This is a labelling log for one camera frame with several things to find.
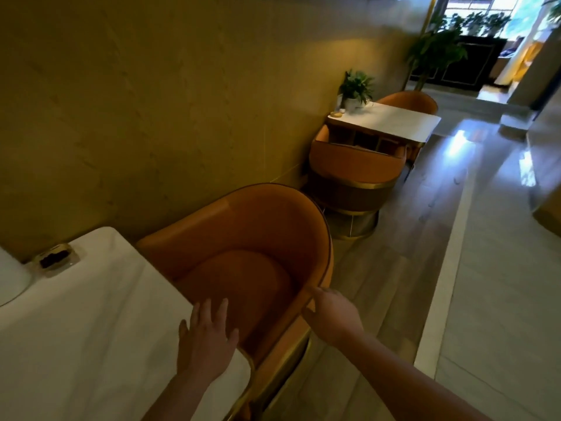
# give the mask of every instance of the white table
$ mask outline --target white table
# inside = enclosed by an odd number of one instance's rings
[[[112,228],[71,245],[80,262],[0,307],[3,420],[139,420],[174,375],[191,304]],[[236,351],[193,420],[221,421],[250,376]]]
[[[369,102],[363,108],[345,112],[342,117],[327,117],[331,124],[367,134],[387,134],[411,146],[423,146],[440,122],[440,117]]]

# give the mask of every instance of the window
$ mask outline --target window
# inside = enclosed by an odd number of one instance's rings
[[[450,17],[458,13],[467,17],[470,13],[494,14],[504,12],[511,15],[511,21],[504,27],[499,37],[515,40],[529,34],[537,19],[543,0],[449,0],[445,14]]]

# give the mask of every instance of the wooden floor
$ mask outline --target wooden floor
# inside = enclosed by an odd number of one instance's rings
[[[433,136],[407,182],[380,212],[375,233],[334,241],[332,287],[359,309],[365,329],[413,362],[467,172],[469,148]],[[264,420],[362,421],[392,417],[342,354],[312,335],[311,347]]]

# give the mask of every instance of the beige wall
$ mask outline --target beige wall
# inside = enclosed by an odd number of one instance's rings
[[[561,236],[561,88],[528,131],[538,187],[533,193],[534,217]]]
[[[344,70],[401,88],[430,1],[3,0],[0,246],[136,240],[293,182]]]
[[[530,106],[547,88],[561,67],[561,28],[554,30],[508,99],[509,104]]]

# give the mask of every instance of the hand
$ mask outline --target hand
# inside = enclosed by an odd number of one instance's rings
[[[340,347],[349,336],[363,333],[359,311],[339,291],[314,287],[310,292],[315,312],[306,307],[302,316],[320,339]]]
[[[185,319],[181,321],[177,354],[177,374],[196,378],[206,386],[228,368],[240,339],[238,329],[226,338],[228,300],[222,300],[214,322],[210,309],[210,299],[202,306],[195,304],[191,312],[191,329],[187,329]]]

